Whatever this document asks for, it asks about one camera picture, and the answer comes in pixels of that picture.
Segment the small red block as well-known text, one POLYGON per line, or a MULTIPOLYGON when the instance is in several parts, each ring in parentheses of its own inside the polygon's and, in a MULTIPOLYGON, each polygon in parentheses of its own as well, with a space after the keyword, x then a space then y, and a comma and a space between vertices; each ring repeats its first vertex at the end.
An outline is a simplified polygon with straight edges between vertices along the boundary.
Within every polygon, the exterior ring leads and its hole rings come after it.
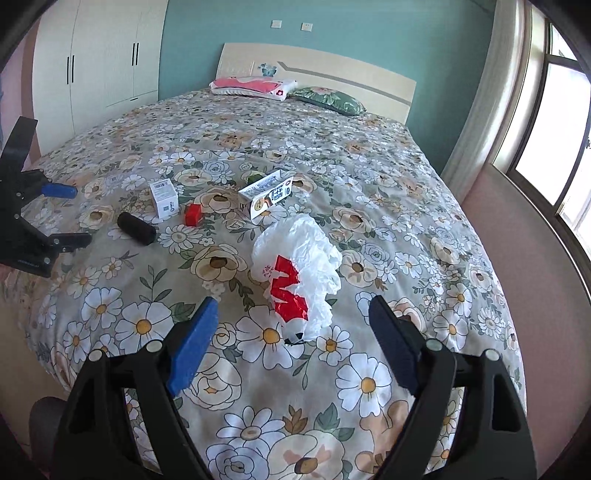
POLYGON ((197 227, 202 218, 202 209, 200 204, 189 204, 184 210, 184 225, 188 227, 197 227))

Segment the small white box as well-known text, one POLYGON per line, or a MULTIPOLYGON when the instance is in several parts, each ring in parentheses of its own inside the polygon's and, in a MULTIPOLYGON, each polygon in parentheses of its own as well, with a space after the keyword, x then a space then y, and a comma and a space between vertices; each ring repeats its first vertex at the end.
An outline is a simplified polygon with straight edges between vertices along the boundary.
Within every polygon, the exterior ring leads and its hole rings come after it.
POLYGON ((149 190, 159 219, 167 219, 178 213, 178 193, 169 179, 152 182, 149 190))

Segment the white curtain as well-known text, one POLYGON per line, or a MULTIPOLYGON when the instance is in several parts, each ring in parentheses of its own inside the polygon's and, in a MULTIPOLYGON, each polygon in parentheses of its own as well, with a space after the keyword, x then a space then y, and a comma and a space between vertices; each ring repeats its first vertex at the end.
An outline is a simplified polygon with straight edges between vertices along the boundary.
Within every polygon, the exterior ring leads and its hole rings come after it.
POLYGON ((482 76, 442 179, 463 202, 493 151, 509 112, 526 40, 526 3, 499 1, 482 76))

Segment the black cylinder roll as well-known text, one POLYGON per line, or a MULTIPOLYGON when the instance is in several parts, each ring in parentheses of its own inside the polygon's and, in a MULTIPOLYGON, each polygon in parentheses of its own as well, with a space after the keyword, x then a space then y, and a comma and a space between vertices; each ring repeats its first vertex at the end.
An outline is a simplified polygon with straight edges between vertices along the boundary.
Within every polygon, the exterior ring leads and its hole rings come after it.
POLYGON ((143 246, 152 244, 156 239, 156 229, 138 217, 122 212, 117 218, 119 229, 143 246))

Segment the dark framed window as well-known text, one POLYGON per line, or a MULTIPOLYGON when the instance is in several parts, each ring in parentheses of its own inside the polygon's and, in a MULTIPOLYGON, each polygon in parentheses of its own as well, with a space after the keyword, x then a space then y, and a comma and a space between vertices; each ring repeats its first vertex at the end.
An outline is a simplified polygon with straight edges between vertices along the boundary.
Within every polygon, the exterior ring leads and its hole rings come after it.
POLYGON ((589 260, 590 79, 556 26, 532 6, 526 13, 525 72, 497 165, 589 260))

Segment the cream white wardrobe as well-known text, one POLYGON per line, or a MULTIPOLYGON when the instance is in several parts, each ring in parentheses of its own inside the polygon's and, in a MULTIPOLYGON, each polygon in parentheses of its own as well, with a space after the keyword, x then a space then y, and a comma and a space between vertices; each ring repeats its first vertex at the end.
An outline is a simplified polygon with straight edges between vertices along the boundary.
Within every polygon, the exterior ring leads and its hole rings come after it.
POLYGON ((165 1, 57 1, 38 26, 32 108, 46 155, 158 98, 165 1))

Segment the green cube block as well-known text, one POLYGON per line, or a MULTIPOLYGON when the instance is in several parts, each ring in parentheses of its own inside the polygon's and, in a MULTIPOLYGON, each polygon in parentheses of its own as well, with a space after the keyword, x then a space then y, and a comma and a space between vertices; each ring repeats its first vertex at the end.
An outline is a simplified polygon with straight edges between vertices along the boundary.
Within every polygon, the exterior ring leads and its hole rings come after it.
POLYGON ((246 184, 255 184, 257 181, 263 179, 264 177, 266 177, 266 175, 261 174, 260 172, 253 172, 252 174, 249 174, 249 177, 246 178, 246 184))

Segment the dark grey trousers leg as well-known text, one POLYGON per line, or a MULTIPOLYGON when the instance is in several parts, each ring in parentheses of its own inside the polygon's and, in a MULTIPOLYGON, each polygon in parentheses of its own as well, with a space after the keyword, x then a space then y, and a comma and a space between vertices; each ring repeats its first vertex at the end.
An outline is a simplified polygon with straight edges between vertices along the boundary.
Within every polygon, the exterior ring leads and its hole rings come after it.
POLYGON ((55 438, 66 401, 46 396, 37 400, 29 414, 29 440, 32 462, 43 471, 51 467, 55 438))

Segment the beige wooden headboard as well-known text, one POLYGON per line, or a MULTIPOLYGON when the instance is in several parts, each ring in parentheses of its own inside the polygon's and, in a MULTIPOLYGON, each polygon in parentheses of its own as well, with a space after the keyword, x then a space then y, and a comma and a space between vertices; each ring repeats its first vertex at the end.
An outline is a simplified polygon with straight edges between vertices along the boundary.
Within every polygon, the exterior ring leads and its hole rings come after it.
POLYGON ((385 68, 342 55, 303 47, 265 43, 226 43, 216 75, 293 79, 301 87, 342 91, 358 99, 370 113, 408 120, 416 82, 385 68))

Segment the long white blue carton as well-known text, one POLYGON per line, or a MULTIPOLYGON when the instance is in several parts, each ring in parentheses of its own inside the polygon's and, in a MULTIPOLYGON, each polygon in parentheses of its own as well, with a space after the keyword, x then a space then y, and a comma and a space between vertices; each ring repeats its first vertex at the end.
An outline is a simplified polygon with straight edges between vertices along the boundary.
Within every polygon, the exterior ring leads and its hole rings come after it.
POLYGON ((256 219, 293 190, 294 174, 276 170, 238 191, 239 207, 250 220, 256 219))

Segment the floral bed quilt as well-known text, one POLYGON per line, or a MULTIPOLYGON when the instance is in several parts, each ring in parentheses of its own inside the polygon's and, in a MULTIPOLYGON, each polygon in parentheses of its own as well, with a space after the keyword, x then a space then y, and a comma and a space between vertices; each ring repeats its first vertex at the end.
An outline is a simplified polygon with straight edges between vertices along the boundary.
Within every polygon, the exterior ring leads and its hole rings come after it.
POLYGON ((498 351, 526 392, 500 281, 401 123, 200 90, 132 110, 45 155, 75 185, 25 218, 81 232, 49 278, 10 271, 4 312, 70 389, 87 355, 132 353, 219 308, 176 397, 216 479, 369 479, 413 405, 369 323, 382 297, 427 338, 498 351))

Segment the pink white pillow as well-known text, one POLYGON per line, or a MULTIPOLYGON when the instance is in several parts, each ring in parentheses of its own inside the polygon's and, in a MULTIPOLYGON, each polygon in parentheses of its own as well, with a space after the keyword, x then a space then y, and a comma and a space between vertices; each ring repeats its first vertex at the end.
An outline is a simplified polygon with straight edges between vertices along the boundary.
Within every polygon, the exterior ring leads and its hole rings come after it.
POLYGON ((221 77, 209 83, 214 95, 259 97, 284 101, 291 91, 297 89, 297 80, 273 77, 221 77))

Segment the green floral pillow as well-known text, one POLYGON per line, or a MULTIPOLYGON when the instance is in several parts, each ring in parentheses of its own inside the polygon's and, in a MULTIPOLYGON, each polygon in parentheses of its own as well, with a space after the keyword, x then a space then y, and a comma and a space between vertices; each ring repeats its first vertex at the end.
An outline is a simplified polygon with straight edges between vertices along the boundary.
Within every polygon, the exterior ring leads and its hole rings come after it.
POLYGON ((291 91, 290 98, 323 107, 345 116, 359 116, 367 112, 365 105, 345 92, 325 87, 303 87, 291 91))

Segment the white red plastic bag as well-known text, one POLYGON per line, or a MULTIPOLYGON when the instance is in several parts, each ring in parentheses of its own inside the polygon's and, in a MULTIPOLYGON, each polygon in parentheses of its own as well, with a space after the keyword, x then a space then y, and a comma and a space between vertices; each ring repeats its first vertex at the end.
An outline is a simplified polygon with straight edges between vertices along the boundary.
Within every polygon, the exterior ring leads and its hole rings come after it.
POLYGON ((342 288, 342 253, 308 214, 273 223, 252 246, 250 274, 266 282, 264 296, 288 344, 314 340, 332 324, 327 301, 342 288))

